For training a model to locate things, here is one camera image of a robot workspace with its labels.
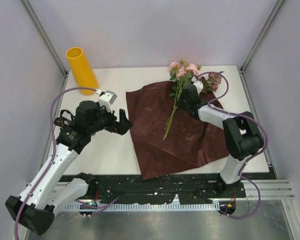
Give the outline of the pink artificial flower bunch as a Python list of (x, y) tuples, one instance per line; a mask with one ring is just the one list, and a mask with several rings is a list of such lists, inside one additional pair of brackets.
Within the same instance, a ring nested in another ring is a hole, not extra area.
[(209, 73), (208, 77), (204, 77), (204, 75), (200, 73), (201, 68), (202, 67), (200, 65), (186, 63), (184, 59), (182, 59), (180, 62), (173, 61), (170, 63), (169, 80), (175, 82), (176, 85), (173, 85), (171, 87), (173, 93), (169, 95), (169, 97), (174, 99), (174, 103), (171, 114), (164, 124), (165, 134), (163, 136), (163, 140), (168, 137), (170, 128), (173, 123), (174, 115), (178, 109), (177, 104), (179, 98), (181, 97), (183, 87), (192, 84), (193, 80), (199, 80), (203, 84), (203, 88), (199, 92), (200, 94), (215, 92), (219, 88), (219, 85), (222, 82), (222, 77), (216, 73)]

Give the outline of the red wrapping paper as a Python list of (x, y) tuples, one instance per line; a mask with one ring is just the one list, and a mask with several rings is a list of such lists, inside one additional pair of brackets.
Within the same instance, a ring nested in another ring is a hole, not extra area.
[(224, 131), (183, 109), (176, 111), (166, 133), (175, 85), (160, 81), (126, 93), (128, 119), (133, 124), (130, 134), (143, 180), (200, 168), (229, 155)]

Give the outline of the black gold-lettered ribbon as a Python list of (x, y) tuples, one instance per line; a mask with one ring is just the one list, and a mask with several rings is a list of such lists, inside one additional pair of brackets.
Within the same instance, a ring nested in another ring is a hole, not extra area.
[[(70, 119), (66, 118), (63, 116), (63, 114), (66, 113), (68, 115), (70, 115)], [(65, 127), (70, 127), (74, 124), (75, 121), (75, 116), (67, 109), (63, 109), (60, 111), (59, 117), (54, 119), (53, 124), (55, 126), (58, 126), (62, 129), (64, 129)]]

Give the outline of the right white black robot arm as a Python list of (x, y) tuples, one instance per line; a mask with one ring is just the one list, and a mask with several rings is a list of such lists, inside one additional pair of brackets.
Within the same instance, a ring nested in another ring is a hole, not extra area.
[(229, 155), (222, 171), (217, 175), (215, 191), (221, 197), (228, 197), (239, 186), (247, 160), (265, 144), (257, 121), (248, 111), (230, 113), (203, 102), (194, 84), (182, 89), (177, 106), (186, 110), (191, 117), (223, 130)]

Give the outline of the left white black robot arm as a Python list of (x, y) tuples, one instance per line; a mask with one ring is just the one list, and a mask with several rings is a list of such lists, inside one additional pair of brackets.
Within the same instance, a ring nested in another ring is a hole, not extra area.
[(11, 195), (5, 202), (12, 219), (39, 236), (51, 227), (55, 216), (69, 203), (80, 197), (96, 196), (96, 179), (83, 172), (54, 191), (65, 170), (91, 142), (92, 136), (102, 130), (124, 135), (133, 126), (125, 110), (120, 109), (116, 117), (114, 111), (107, 111), (105, 106), (91, 100), (79, 104), (69, 124), (64, 124), (61, 118), (54, 122), (61, 130), (52, 154), (30, 185), (19, 196)]

